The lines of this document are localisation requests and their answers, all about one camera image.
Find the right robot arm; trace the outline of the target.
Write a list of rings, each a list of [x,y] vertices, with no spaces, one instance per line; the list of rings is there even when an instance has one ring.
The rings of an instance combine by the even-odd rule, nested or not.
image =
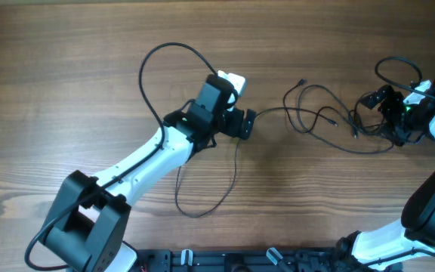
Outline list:
[[[411,133],[435,142],[435,79],[414,85],[408,96],[390,85],[367,97],[367,107],[378,106],[388,134],[405,143]],[[435,258],[435,170],[410,196],[400,219],[376,230],[357,231],[341,238],[333,251],[333,271],[396,270],[404,261]]]

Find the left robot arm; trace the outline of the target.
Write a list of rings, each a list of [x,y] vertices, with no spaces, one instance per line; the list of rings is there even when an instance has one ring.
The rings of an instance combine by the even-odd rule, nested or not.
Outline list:
[[[218,133],[245,140],[256,113],[235,107],[246,80],[218,71],[188,107],[169,113],[142,147],[114,166],[63,181],[37,240],[67,271],[130,271],[137,251],[123,240],[131,207],[165,175],[215,146]]]

